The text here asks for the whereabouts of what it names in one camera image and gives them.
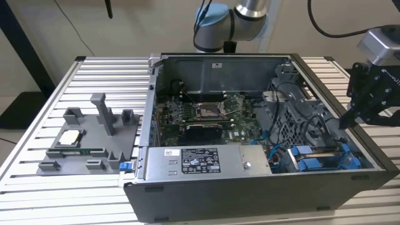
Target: floor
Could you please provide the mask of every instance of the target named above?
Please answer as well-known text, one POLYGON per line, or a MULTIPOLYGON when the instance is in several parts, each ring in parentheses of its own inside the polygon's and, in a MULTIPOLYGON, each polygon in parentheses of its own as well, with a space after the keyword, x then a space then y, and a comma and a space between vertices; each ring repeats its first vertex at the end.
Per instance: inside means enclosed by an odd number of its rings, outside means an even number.
MULTIPOLYGON (((15 97, 0 97, 0 114, 3 112, 15 97)), ((3 138, 11 142, 18 142, 23 135, 25 130, 5 130, 0 129, 0 138, 3 138)), ((0 166, 9 155, 14 144, 0 140, 0 166)))

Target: barcode sticker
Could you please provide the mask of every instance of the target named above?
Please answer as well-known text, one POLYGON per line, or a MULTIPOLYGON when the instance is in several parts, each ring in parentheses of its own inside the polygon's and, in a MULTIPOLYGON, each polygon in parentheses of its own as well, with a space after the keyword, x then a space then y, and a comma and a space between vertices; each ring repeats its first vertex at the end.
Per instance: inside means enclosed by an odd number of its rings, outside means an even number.
POLYGON ((165 149, 165 156, 179 156, 179 149, 165 149))

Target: black cable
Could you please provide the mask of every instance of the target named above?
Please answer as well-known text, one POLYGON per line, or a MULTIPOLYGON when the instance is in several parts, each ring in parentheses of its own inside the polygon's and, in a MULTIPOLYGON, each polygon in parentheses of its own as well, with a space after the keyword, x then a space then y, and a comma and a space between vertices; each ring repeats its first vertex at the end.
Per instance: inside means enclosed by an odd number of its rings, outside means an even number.
POLYGON ((79 37, 79 33, 77 32, 77 29, 75 29, 75 27, 73 26, 73 23, 71 23, 70 19, 67 18, 66 14, 63 13, 63 11, 62 11, 62 9, 61 9, 58 3, 57 3, 57 0, 53 0, 53 1, 54 1, 55 5, 57 5, 57 7, 58 7, 58 9, 59 9, 59 11, 61 11, 61 13, 62 13, 62 15, 65 16, 67 22, 69 22, 70 25, 71 25, 71 28, 74 29, 74 32, 75 32, 75 34, 77 34, 77 37, 79 38, 81 43, 85 45, 86 49, 87 49, 89 52, 91 53, 91 56, 94 57, 94 53, 93 53, 93 51, 90 50, 90 48, 87 47, 86 43, 82 41, 82 39, 81 39, 81 37, 79 37))
POLYGON ((335 120, 338 120, 337 118, 334 118, 334 117, 329 117, 329 118, 326 118, 325 119, 325 123, 329 121, 329 120, 331 120, 331 119, 335 119, 335 120))
POLYGON ((189 97, 189 95, 186 94, 186 92, 182 91, 182 93, 187 96, 189 100, 191 100, 191 102, 195 104, 194 100, 189 97))
POLYGON ((306 130, 307 130, 307 126, 310 125, 310 123, 311 123, 311 121, 313 121, 314 118, 318 118, 318 120, 319 120, 319 122, 321 122, 321 124, 322 124, 323 131, 325 131, 325 132, 327 131, 327 127, 326 127, 326 124, 325 124, 325 120, 323 120, 323 118, 321 117, 321 115, 318 115, 318 114, 311 115, 311 116, 309 117, 309 119, 306 120, 306 122, 305 122, 305 125, 303 125, 303 127, 302 127, 302 132, 301 132, 301 137, 302 137, 303 141, 306 141, 309 144, 311 144, 311 143, 310 143, 310 141, 306 139, 305 133, 306 133, 306 130))
POLYGON ((195 26, 197 26, 198 16, 201 14, 203 2, 205 2, 205 0, 202 0, 202 2, 201 2, 201 6, 199 6, 198 13, 197 13, 197 16, 195 16, 195 21, 194 21, 194 25, 193 25, 193 32, 195 32, 195 26))
POLYGON ((363 29, 363 30, 358 30, 355 32, 351 32, 351 33, 346 33, 346 34, 327 34, 317 25, 317 22, 314 21, 314 18, 313 18, 313 15, 311 15, 311 9, 310 9, 310 0, 306 1, 306 11, 307 11, 307 17, 309 17, 309 20, 310 20, 310 23, 311 23, 311 26, 313 28, 317 30, 317 32, 323 35, 325 37, 329 37, 329 38, 346 38, 346 37, 350 37, 350 36, 355 36, 358 34, 363 34, 366 33, 366 31, 369 29, 373 29, 373 28, 381 28, 381 27, 385 27, 383 26, 377 26, 377 27, 371 27, 371 28, 367 28, 367 29, 363 29))
MULTIPOLYGON (((279 84, 277 85, 275 90, 277 90, 277 88, 279 87, 279 85, 282 85, 283 83, 287 83, 287 84, 291 84, 291 85, 295 85, 295 86, 297 86, 297 84, 293 83, 293 82, 282 82, 282 83, 279 83, 279 84)), ((310 115, 309 115, 309 116, 303 115, 303 113, 301 113, 299 109, 297 108, 297 106, 295 106, 294 104, 293 104, 293 108, 294 108, 295 112, 299 114, 299 116, 301 116, 303 119, 307 119, 307 117, 309 117, 310 115)))
POLYGON ((202 12, 201 12, 201 14, 199 14, 198 22, 197 22, 197 24, 195 24, 194 34, 193 34, 193 45, 194 45, 194 46, 195 46, 195 44, 194 44, 195 35, 197 35, 198 29, 199 29, 199 24, 201 24, 201 22, 202 22, 202 20, 203 20, 203 18, 205 18, 207 9, 209 9, 209 7, 210 7, 210 2, 211 2, 211 0, 209 0, 209 2, 207 2, 207 4, 206 4, 206 6, 205 6, 205 8, 203 8, 203 10, 202 10, 202 12))
POLYGON ((11 142, 10 140, 6 140, 6 139, 3 139, 3 138, 0 138, 0 140, 2 140, 2 141, 5 141, 5 142, 9 142, 9 143, 11 143, 11 144, 17 144, 15 142, 11 142))
POLYGON ((169 94, 173 94, 173 92, 171 92, 171 85, 173 85, 173 83, 174 83, 175 81, 181 82, 181 79, 173 79, 173 80, 170 81, 170 83, 169 83, 169 94))
POLYGON ((274 115, 273 115, 270 127, 267 129, 267 141, 271 144, 271 146, 275 146, 275 143, 270 140, 270 134, 271 134, 271 129, 273 129, 273 126, 275 124, 277 116, 278 116, 278 113, 279 113, 279 98, 277 97, 277 89, 274 89, 274 95, 275 95, 274 115))
POLYGON ((274 88, 274 95, 275 95, 275 103, 274 103, 274 115, 273 115, 273 119, 271 119, 271 125, 270 125, 270 127, 269 127, 269 129, 267 129, 267 141, 269 141, 269 143, 271 144, 271 146, 275 146, 277 144, 271 141, 271 139, 270 139, 270 134, 271 134, 271 129, 273 129, 273 126, 274 126, 274 124, 275 124, 275 120, 277 120, 277 116, 278 116, 278 113, 279 113, 279 98, 277 97, 277 91, 278 91, 278 88, 279 88, 279 86, 282 85, 282 84, 285 84, 285 83, 289 83, 289 84, 294 84, 293 82, 281 82, 277 86, 275 86, 275 88, 274 88))

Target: black pole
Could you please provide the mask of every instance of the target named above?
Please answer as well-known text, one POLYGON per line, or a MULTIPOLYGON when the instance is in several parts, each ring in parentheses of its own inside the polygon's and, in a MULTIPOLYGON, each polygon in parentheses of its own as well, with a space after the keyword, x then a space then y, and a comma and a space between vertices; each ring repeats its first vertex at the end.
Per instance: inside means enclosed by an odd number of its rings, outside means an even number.
POLYGON ((49 98, 54 91, 54 84, 5 0, 0 0, 0 28, 43 97, 49 98))
POLYGON ((105 0, 105 8, 106 8, 106 13, 107 13, 107 18, 111 19, 110 0, 105 0))

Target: green circuit board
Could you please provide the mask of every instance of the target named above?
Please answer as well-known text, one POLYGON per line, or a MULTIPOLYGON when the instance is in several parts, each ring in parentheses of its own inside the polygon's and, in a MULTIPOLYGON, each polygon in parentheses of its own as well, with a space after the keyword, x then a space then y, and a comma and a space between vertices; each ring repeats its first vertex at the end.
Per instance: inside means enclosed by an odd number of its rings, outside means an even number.
POLYGON ((254 138, 261 137, 250 101, 238 94, 227 95, 226 100, 218 103, 181 103, 170 99, 157 107, 162 108, 158 110, 161 146, 247 145, 254 138), (221 137, 205 142, 186 141, 183 127, 194 124, 221 125, 221 137))

